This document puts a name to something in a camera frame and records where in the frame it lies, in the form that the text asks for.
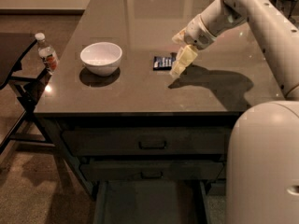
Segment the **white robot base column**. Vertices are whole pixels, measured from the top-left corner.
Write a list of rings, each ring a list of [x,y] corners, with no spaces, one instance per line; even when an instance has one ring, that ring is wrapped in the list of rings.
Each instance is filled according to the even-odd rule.
[[[256,105],[228,146],[225,224],[299,224],[299,103]]]

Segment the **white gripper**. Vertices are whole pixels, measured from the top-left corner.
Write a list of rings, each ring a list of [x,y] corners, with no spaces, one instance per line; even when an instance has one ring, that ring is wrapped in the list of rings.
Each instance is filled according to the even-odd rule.
[[[201,14],[196,15],[185,28],[172,37],[174,43],[182,46],[178,50],[170,75],[179,77],[196,59],[198,50],[206,49],[215,40],[216,36],[210,20],[206,20]]]

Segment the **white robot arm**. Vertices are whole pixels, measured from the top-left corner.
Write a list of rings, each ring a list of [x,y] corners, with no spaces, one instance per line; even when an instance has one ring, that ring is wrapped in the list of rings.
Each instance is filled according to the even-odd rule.
[[[180,44],[171,68],[179,76],[223,32],[247,23],[284,97],[299,99],[299,30],[270,0],[215,0],[173,36]]]

